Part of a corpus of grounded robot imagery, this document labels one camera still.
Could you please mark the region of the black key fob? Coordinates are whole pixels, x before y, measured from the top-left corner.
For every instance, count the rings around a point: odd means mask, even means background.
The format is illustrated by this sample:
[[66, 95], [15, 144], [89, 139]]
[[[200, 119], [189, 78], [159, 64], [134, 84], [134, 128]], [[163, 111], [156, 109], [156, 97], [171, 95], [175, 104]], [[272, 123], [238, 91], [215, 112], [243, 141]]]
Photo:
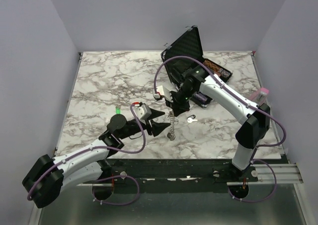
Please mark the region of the black key fob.
[[196, 119], [196, 115], [191, 115], [191, 116], [188, 116], [188, 117], [187, 117], [187, 122], [188, 122], [188, 123], [193, 123], [193, 122], [196, 122], [196, 121], [198, 121], [198, 120]]

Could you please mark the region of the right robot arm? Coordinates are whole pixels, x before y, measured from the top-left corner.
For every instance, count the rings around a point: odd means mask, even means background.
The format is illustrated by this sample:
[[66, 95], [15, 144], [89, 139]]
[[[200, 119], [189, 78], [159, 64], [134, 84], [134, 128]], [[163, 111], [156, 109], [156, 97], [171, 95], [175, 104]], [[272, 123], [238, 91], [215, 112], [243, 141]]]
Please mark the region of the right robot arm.
[[240, 181], [246, 176], [258, 142], [264, 138], [270, 126], [270, 107], [267, 104], [258, 106], [237, 93], [216, 75], [197, 66], [188, 74], [177, 92], [171, 91], [171, 101], [166, 101], [175, 116], [189, 111], [189, 98], [201, 92], [218, 102], [229, 111], [241, 124], [236, 133], [238, 147], [229, 168], [229, 177]]

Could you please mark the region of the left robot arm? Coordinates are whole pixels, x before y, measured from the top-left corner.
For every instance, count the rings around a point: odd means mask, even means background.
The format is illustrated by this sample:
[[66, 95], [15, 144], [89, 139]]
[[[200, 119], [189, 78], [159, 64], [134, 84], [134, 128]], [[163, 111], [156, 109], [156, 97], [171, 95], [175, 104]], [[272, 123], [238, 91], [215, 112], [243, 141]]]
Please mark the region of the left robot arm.
[[39, 157], [22, 181], [28, 192], [27, 200], [44, 208], [67, 188], [90, 181], [113, 181], [114, 174], [106, 160], [117, 152], [125, 152], [123, 139], [138, 133], [143, 140], [146, 135], [156, 137], [170, 126], [170, 123], [154, 121], [164, 112], [141, 103], [136, 108], [131, 110], [132, 120], [127, 120], [122, 114], [112, 116], [106, 131], [89, 145], [61, 156], [45, 154]]

